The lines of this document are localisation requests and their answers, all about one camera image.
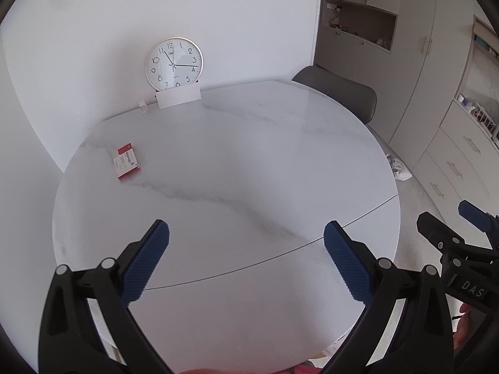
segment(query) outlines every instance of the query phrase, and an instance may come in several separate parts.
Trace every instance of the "chair backrest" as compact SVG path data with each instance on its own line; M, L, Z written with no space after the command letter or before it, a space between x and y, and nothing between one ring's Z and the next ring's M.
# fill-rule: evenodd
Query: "chair backrest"
M317 66L305 67L293 77L293 81L305 84L335 99L363 123L368 123L373 118L378 97L368 86Z

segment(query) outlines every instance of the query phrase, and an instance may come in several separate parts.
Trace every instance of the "round white table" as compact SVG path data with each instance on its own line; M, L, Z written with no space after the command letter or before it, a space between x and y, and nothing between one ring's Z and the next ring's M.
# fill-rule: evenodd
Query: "round white table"
M113 158L129 142L141 168L118 180ZM388 161L353 114L268 81L101 122L57 192L57 263L94 268L156 219L170 244L130 305L151 344L175 372L270 373L321 352L362 312L325 225L393 259L400 208Z

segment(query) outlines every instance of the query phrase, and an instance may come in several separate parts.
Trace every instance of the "blue textured pad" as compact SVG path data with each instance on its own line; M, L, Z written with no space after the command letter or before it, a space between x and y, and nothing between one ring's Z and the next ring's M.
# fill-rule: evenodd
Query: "blue textured pad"
M121 302L125 307L140 298L169 242L170 230L166 222L161 221L123 274Z
M468 222L471 222L482 232L490 232L492 230L490 217L470 202L467 202L466 200L461 201L458 210L463 218Z
M333 222L324 229L324 246L353 298L368 306L373 298L371 275Z

